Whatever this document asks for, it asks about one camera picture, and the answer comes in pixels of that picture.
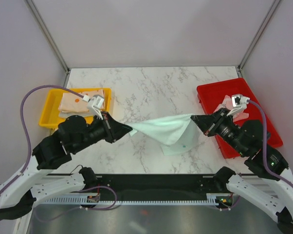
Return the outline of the mint green towel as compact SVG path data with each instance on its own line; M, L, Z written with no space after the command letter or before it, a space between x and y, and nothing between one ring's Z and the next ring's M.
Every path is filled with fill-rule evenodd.
M183 114L129 123L129 134L140 132L159 142L165 156L184 154L199 142L200 132L191 117L192 114Z

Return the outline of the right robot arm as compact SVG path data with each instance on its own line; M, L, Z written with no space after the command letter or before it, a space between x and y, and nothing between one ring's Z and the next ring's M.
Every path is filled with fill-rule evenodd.
M219 136L241 157L257 177L267 183L277 197L268 195L223 166L214 175L213 186L241 196L265 212L284 234L293 234L293 187L280 177L293 182L293 175L282 154L263 146L263 125L260 120L247 120L241 126L233 122L229 110L221 108L211 115L192 115L191 120L207 137Z

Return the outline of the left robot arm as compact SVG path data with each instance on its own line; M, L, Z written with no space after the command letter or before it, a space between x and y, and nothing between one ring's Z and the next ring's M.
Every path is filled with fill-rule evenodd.
M90 167L47 184L38 184L38 181L87 147L101 140L114 143L132 131L130 126L114 120L108 112L102 115L102 118L94 117L90 124L82 116L70 116L33 149L23 167L0 185L0 220L20 218L38 204L58 195L96 189L97 177Z

